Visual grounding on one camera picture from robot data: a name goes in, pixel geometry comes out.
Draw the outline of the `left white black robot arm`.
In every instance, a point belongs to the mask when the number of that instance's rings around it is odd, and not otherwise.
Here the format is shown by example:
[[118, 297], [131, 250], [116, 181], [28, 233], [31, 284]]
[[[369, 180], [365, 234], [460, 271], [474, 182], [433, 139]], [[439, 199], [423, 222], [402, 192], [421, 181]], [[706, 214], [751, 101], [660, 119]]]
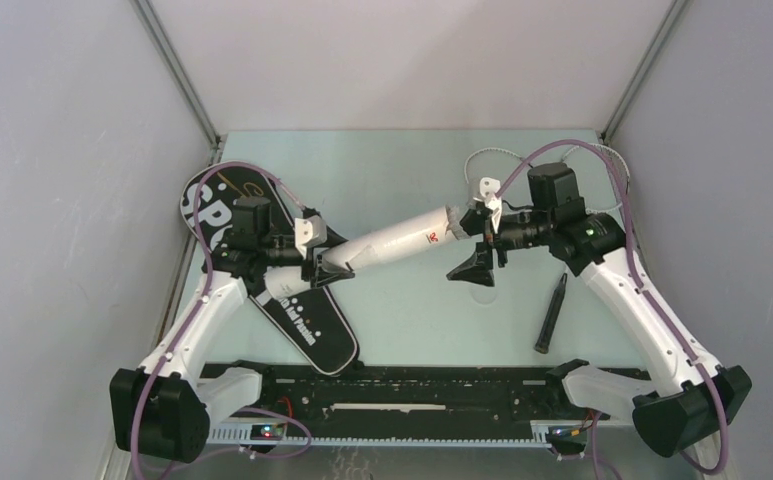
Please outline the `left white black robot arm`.
[[213, 342], [232, 315], [252, 302], [319, 373], [342, 373], [359, 345], [333, 299], [315, 252], [342, 243], [318, 211], [298, 218], [269, 197], [240, 198], [220, 213], [193, 216], [205, 256], [198, 288], [161, 343], [109, 385], [117, 446], [134, 456], [190, 463], [209, 433], [241, 408], [266, 416], [277, 388], [252, 368], [231, 366], [200, 377]]

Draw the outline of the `white shuttlecock tube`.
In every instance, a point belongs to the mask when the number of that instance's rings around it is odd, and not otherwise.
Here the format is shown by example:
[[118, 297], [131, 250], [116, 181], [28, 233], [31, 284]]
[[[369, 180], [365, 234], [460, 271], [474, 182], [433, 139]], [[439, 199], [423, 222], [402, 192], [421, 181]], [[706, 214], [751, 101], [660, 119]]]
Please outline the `white shuttlecock tube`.
[[[348, 240], [340, 245], [343, 249], [342, 267], [325, 267], [330, 270], [357, 272], [429, 251], [460, 239], [458, 222], [463, 212], [458, 207], [442, 206], [430, 212], [393, 224]], [[277, 267], [263, 276], [265, 290], [254, 298], [263, 305], [273, 299], [284, 299], [313, 290], [309, 281], [301, 279], [300, 267]]]

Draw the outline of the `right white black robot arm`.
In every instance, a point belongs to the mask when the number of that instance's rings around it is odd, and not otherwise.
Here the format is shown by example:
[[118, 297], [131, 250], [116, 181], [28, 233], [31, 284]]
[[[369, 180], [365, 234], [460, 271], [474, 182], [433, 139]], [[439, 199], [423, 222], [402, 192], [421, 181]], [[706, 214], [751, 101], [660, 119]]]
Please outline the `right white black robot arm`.
[[460, 226], [481, 240], [448, 279], [492, 287], [493, 269], [506, 265], [508, 252], [545, 247], [614, 314], [649, 375], [636, 380], [572, 360], [550, 373], [553, 383], [543, 392], [547, 411], [568, 418], [585, 408], [630, 421], [663, 457], [730, 424], [752, 388], [745, 369], [724, 366], [694, 338], [643, 272], [619, 222], [587, 212], [570, 167], [540, 165], [527, 179], [532, 207], [508, 215], [500, 181], [477, 180]]

